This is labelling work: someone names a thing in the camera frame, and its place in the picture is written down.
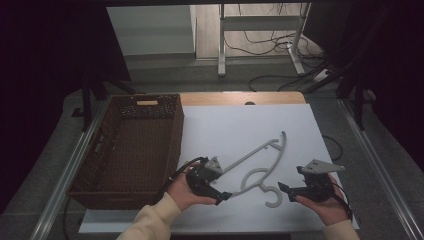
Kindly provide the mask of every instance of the beige sleeve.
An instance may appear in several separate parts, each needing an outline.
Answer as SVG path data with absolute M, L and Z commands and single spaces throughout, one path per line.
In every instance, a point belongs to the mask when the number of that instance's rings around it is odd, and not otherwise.
M 165 193 L 154 206 L 143 207 L 117 240 L 168 240 L 171 237 L 170 225 L 181 214 L 174 200 Z
M 327 226 L 323 231 L 328 240 L 359 240 L 350 220 Z

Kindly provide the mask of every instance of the hand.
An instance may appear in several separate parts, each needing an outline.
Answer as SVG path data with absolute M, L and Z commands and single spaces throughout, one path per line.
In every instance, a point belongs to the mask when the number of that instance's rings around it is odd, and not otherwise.
M 171 198 L 175 201 L 175 203 L 180 208 L 180 210 L 184 211 L 194 204 L 205 204 L 205 205 L 215 204 L 216 200 L 213 198 L 200 197 L 193 194 L 193 192 L 190 190 L 190 187 L 187 185 L 185 174 L 188 171 L 190 171 L 190 167 L 186 168 L 185 172 L 181 173 L 174 180 L 174 182 L 171 184 L 171 186 L 169 186 L 167 191 L 169 196 L 171 196 Z
M 336 183 L 336 179 L 334 179 L 330 174 L 328 174 L 331 182 Z M 340 189 L 334 185 L 334 190 L 336 194 L 343 199 L 343 194 Z M 346 213 L 346 210 L 343 206 L 334 198 L 330 198 L 324 202 L 316 203 L 308 198 L 302 196 L 296 196 L 296 201 L 302 204 L 305 207 L 308 207 L 315 211 L 318 216 L 321 218 L 321 221 L 326 225 L 333 225 L 335 223 L 342 222 L 344 220 L 349 219 Z

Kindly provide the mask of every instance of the white table surface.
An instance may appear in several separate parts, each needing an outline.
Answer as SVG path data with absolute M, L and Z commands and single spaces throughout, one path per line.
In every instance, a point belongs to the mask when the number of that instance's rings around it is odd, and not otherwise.
M 303 175 L 297 173 L 296 166 L 305 166 L 313 159 L 331 163 L 309 104 L 192 106 L 183 109 L 185 118 L 179 167 L 196 157 L 217 156 L 221 167 L 226 168 L 270 139 L 279 139 L 277 144 L 281 145 L 281 131 L 287 134 L 286 149 L 276 168 L 264 180 L 266 186 L 278 188 L 278 182 L 282 182 L 290 187 L 304 187 Z M 277 154 L 272 147 L 261 150 L 211 186 L 219 191 L 235 192 L 240 189 L 247 172 L 254 168 L 269 168 Z M 251 176 L 248 183 L 262 174 Z M 290 202 L 285 193 L 279 207 L 265 206 L 266 201 L 275 200 L 275 193 L 264 193 L 256 187 L 218 206 L 192 206 L 174 221 L 171 231 L 175 234 L 290 233 L 324 227 L 312 210 Z M 80 233 L 122 232 L 137 212 L 87 210 Z

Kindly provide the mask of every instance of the wicker basket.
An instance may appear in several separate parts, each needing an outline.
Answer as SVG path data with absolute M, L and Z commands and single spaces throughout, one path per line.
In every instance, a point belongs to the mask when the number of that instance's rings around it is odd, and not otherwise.
M 112 97 L 68 195 L 88 209 L 152 204 L 176 171 L 183 122 L 178 94 Z

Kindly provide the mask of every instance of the person's arm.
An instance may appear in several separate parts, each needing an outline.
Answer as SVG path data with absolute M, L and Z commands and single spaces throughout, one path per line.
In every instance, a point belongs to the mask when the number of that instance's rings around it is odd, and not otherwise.
M 167 240 L 172 221 L 194 204 L 215 204 L 216 200 L 194 195 L 187 185 L 185 174 L 178 176 L 163 198 L 153 206 L 145 206 L 117 240 Z
M 337 181 L 329 175 L 331 181 Z M 334 185 L 336 194 L 343 199 L 340 189 Z M 312 209 L 326 225 L 323 232 L 328 240 L 359 240 L 359 236 L 352 226 L 344 207 L 335 199 L 330 198 L 322 203 L 316 203 L 308 198 L 296 196 L 296 201 Z

